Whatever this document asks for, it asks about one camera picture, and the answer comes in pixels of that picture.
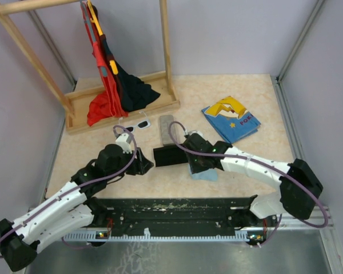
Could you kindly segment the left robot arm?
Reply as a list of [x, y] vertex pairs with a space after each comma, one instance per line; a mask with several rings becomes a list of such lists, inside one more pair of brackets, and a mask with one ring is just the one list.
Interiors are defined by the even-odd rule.
[[73, 230], [107, 221], [106, 208], [95, 195], [125, 175], [144, 175], [154, 166], [140, 148], [125, 152], [109, 144], [96, 159], [78, 170], [53, 196], [32, 211], [0, 221], [0, 259], [10, 270], [31, 264], [48, 245]]

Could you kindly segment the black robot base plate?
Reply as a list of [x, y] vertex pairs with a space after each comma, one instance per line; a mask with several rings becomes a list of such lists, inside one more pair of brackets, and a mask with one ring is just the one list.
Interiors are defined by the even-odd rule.
[[252, 198], [98, 199], [89, 228], [112, 236], [234, 236], [248, 227], [272, 228], [274, 217], [259, 219], [250, 211]]

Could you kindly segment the grey glasses case green lining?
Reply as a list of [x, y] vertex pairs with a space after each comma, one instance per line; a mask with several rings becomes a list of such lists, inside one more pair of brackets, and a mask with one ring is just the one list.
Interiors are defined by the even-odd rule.
[[169, 134], [169, 126], [171, 122], [173, 121], [174, 121], [174, 116], [171, 114], [161, 115], [159, 117], [159, 129], [160, 129], [161, 143], [163, 146], [171, 146], [174, 144]]

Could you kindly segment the black glasses case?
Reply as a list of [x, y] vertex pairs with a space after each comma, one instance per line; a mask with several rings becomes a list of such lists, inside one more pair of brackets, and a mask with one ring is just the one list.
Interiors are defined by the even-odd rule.
[[178, 148], [176, 145], [154, 148], [153, 155], [156, 167], [165, 167], [188, 163], [185, 152]]

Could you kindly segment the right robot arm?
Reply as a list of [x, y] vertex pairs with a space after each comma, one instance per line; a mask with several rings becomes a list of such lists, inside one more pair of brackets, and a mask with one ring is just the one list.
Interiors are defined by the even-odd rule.
[[217, 168], [244, 174], [275, 189], [268, 195], [256, 196], [244, 211], [245, 221], [252, 226], [264, 218], [289, 213], [308, 220], [320, 197], [323, 186], [306, 161], [277, 162], [249, 154], [237, 147], [217, 141], [211, 144], [194, 132], [182, 144], [192, 173]]

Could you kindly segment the light blue lens cloth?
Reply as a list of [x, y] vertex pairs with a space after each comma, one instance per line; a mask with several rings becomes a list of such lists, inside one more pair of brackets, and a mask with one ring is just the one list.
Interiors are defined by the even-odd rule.
[[217, 171], [214, 169], [209, 169], [206, 171], [202, 171], [199, 173], [192, 173], [190, 172], [190, 176], [193, 180], [204, 180], [204, 181], [211, 181], [216, 182], [218, 180]]

